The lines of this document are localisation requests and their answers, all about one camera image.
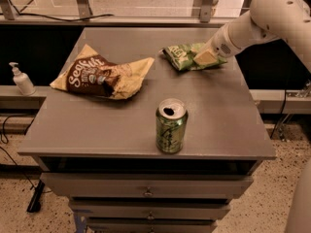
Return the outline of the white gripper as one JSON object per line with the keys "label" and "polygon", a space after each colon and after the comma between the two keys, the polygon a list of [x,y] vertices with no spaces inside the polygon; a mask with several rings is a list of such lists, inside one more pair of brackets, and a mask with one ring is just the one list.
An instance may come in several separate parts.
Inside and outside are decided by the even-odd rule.
{"label": "white gripper", "polygon": [[200,49],[193,59],[200,66],[215,64],[219,57],[229,58],[242,51],[230,37],[229,23],[222,26]]}

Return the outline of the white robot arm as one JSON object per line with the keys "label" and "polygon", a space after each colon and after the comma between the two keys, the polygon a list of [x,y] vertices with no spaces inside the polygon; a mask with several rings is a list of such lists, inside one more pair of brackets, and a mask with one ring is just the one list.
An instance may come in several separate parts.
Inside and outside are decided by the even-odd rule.
{"label": "white robot arm", "polygon": [[[222,26],[202,47],[194,61],[214,64],[245,48],[283,40],[311,72],[310,10],[302,0],[252,0],[250,10]],[[285,233],[311,233],[311,160],[301,172]]]}

